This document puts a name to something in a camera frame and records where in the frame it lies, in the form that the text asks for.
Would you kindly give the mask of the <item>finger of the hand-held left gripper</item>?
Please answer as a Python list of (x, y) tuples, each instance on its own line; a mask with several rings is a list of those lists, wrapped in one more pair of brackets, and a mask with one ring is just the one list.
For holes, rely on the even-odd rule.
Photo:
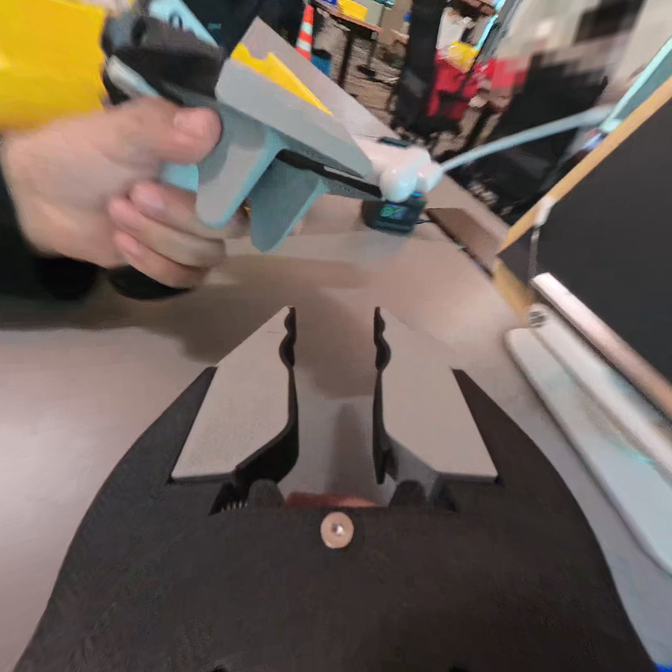
[(222, 123), (220, 140), (198, 164), (168, 163), (168, 185), (196, 196), (196, 215), (211, 229), (226, 226), (238, 209), (249, 208), (249, 234), (262, 253), (276, 250), (321, 193), (319, 178), (278, 160), (288, 139), (228, 105), (214, 105)]
[(214, 200), (244, 200), (282, 153), (290, 167), (334, 180), (333, 193), (376, 198), (372, 161), (332, 114), (248, 65), (227, 61), (215, 88), (222, 137), (214, 150)]

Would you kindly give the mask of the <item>orange traffic cone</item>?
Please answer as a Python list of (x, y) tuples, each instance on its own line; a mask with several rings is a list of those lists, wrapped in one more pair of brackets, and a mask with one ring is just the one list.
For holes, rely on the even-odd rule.
[(302, 21), (296, 39), (295, 49), (307, 61), (312, 58), (313, 27), (315, 8), (311, 3), (306, 3), (302, 13)]

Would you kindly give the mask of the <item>person's left forearm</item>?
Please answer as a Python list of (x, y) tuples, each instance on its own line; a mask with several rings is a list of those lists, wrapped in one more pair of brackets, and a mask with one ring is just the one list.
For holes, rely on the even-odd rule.
[(29, 245), (21, 232), (5, 174), (1, 172), (1, 295), (74, 302), (94, 288), (99, 275), (94, 264), (43, 256)]

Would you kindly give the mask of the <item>red storage bin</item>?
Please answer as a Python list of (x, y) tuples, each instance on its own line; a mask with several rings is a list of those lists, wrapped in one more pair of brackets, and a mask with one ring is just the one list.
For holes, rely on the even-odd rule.
[(441, 113), (454, 119), (461, 117), (481, 86), (492, 80), (495, 63), (492, 58), (484, 63), (476, 63), (466, 80), (466, 72), (462, 72), (436, 52), (435, 77), (426, 106), (427, 114), (436, 116)]

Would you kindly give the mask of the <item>yellow plastic bin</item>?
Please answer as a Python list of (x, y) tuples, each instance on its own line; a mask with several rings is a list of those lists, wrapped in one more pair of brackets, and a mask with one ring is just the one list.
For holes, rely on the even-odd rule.
[(1, 2), (1, 133), (128, 99), (103, 82), (108, 9), (81, 1)]

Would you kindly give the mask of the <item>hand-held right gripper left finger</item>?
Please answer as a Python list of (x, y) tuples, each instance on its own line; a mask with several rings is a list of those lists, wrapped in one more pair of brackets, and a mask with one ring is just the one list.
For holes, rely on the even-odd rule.
[(281, 482), (298, 460), (296, 310), (283, 307), (216, 366), (171, 477)]

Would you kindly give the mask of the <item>black device case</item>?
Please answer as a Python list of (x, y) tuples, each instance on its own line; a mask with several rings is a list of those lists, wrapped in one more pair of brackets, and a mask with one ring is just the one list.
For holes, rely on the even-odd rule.
[(374, 231), (407, 237), (415, 231), (426, 203), (427, 199), (419, 193), (399, 203), (382, 199), (364, 201), (360, 208), (361, 219)]

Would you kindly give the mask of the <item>person's left hand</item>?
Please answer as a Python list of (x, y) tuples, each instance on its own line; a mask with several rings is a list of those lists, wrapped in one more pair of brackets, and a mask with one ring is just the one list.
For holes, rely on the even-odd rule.
[(4, 137), (1, 180), (29, 256), (198, 286), (223, 263), (224, 235), (199, 222), (194, 194), (160, 177), (167, 163), (205, 159), (221, 130), (207, 108), (141, 97)]

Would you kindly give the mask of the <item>black computer monitor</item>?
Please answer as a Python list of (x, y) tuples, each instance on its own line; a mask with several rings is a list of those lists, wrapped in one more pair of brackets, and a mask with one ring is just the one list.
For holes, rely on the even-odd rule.
[(550, 273), (671, 384), (671, 80), (548, 193), (536, 272)]

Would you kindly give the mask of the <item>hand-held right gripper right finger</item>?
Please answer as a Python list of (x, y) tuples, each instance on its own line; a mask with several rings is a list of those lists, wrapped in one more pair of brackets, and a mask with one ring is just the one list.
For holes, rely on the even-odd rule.
[(376, 380), (372, 459), (376, 483), (413, 481), (438, 494), (447, 481), (495, 483), (498, 472), (443, 341), (374, 310)]

